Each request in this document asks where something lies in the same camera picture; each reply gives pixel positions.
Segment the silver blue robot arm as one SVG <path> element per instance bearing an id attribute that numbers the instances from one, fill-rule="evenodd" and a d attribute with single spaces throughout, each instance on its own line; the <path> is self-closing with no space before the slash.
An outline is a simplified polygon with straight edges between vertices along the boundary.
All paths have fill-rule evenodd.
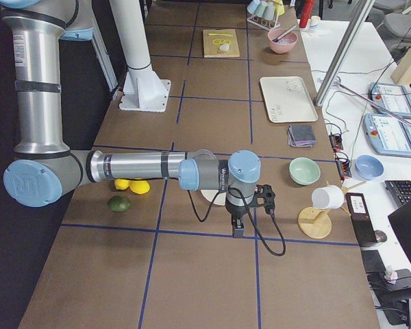
<path id="1" fill-rule="evenodd" d="M 243 217 L 258 207 L 261 162 L 241 150 L 219 160 L 207 150 L 105 154 L 73 151 L 63 141 L 60 40 L 102 38 L 90 1 L 2 1 L 13 35 L 15 89 L 21 140 L 3 174 L 8 194 L 20 204 L 41 207 L 91 182 L 115 179 L 173 179 L 187 191 L 225 194 L 233 235 L 243 235 Z"/>

